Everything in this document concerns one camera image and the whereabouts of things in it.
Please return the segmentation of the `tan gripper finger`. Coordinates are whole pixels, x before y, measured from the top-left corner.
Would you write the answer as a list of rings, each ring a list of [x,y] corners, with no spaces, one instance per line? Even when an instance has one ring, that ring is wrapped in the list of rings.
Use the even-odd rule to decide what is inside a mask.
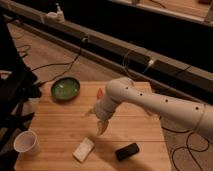
[[[90,116],[90,115],[95,115],[95,109],[94,109],[94,108],[89,109],[89,110],[85,113],[85,116]]]
[[[97,122],[97,128],[98,128],[97,134],[102,135],[106,131],[108,124],[109,124],[109,121],[98,121]]]

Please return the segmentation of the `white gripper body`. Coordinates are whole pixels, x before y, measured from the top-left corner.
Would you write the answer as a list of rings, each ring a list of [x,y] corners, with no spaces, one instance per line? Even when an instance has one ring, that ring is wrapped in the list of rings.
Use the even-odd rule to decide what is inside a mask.
[[[94,111],[99,120],[108,121],[118,106],[118,102],[111,99],[108,95],[104,95],[96,102]]]

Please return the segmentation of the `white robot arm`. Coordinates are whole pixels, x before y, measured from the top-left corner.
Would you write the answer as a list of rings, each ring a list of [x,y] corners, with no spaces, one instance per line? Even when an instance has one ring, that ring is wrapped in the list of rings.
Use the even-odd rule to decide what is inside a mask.
[[[89,114],[95,114],[98,118],[99,135],[105,132],[109,119],[123,102],[143,107],[213,141],[213,106],[156,93],[142,92],[134,86],[134,81],[128,77],[109,81],[105,86],[105,94],[88,111]]]

